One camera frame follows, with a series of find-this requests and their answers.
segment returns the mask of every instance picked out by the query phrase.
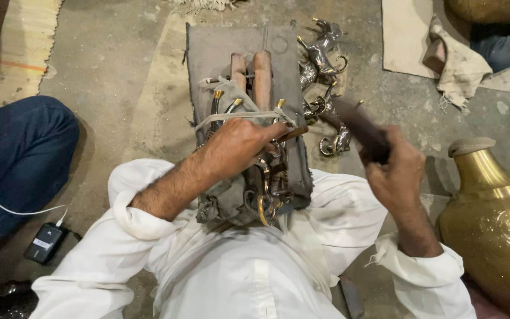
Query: jute mat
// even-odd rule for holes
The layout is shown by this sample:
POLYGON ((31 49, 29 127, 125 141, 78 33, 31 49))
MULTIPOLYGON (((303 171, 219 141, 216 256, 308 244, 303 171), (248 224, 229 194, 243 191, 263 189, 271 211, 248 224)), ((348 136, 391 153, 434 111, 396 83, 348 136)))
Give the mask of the jute mat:
POLYGON ((11 0, 0 35, 0 107, 37 95, 62 0, 11 0))

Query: shirt sleeve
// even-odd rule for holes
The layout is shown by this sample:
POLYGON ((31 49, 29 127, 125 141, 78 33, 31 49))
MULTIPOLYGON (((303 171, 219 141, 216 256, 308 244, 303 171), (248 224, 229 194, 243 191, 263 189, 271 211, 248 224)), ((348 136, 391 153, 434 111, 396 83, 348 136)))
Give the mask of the shirt sleeve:
POLYGON ((133 300, 125 284, 147 263, 153 246, 170 240, 175 226, 127 205, 134 193, 120 193, 50 276, 32 289, 39 304, 31 319, 122 318, 133 300))
POLYGON ((440 256, 409 257, 398 249, 397 233, 391 233, 375 241, 374 258, 393 273, 397 298, 416 318, 476 319, 468 290, 460 279, 463 260, 441 245, 444 253, 440 256))

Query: label sticker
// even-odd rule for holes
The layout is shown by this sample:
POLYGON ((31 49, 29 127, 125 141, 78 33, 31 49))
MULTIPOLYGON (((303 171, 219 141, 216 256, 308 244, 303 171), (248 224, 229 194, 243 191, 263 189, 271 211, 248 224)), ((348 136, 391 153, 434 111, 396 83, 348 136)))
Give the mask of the label sticker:
POLYGON ((37 246, 41 246, 42 248, 44 249, 49 249, 51 244, 50 243, 47 243, 47 242, 43 242, 41 240, 38 240, 37 238, 35 238, 35 240, 33 240, 33 243, 37 246))

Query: charging cable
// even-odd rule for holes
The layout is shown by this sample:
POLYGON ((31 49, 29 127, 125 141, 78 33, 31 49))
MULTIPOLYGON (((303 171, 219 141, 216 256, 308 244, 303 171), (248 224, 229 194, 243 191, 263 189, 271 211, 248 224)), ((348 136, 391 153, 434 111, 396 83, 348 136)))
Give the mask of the charging cable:
MULTIPOLYGON (((45 209, 43 211, 40 211, 40 212, 32 212, 32 213, 17 213, 17 212, 14 212, 14 211, 10 211, 9 209, 1 206, 0 204, 0 208, 3 209, 4 211, 6 212, 9 212, 11 214, 14 214, 14 215, 36 215, 36 214, 42 214, 42 213, 46 213, 48 211, 51 211, 53 209, 56 209, 56 208, 60 208, 60 207, 66 207, 66 205, 60 205, 60 206, 57 206, 57 207, 53 207, 53 208, 49 208, 49 209, 45 209)), ((62 215, 62 217, 60 218, 60 220, 56 223, 56 226, 57 227, 60 227, 60 225, 62 225, 62 221, 64 220, 64 216, 66 216, 66 213, 68 212, 68 207, 66 207, 66 210, 64 212, 64 215, 62 215)))

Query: wooden block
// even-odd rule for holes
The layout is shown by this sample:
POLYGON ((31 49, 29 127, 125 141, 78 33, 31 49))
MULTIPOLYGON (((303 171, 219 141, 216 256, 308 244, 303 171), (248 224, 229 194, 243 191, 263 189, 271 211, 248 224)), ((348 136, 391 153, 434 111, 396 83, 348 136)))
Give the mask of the wooden block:
POLYGON ((444 65, 446 64, 446 45, 442 39, 438 39, 426 50, 422 63, 433 69, 438 74, 442 74, 444 65))
POLYGON ((237 83, 237 86, 244 92, 247 85, 247 79, 245 78, 246 72, 247 61, 245 61, 245 57, 239 53, 232 53, 230 63, 230 79, 234 80, 235 83, 237 83))
POLYGON ((255 56, 253 56, 253 68, 255 69, 253 102, 255 102, 259 111, 271 111, 271 53, 267 50, 255 53, 255 56))

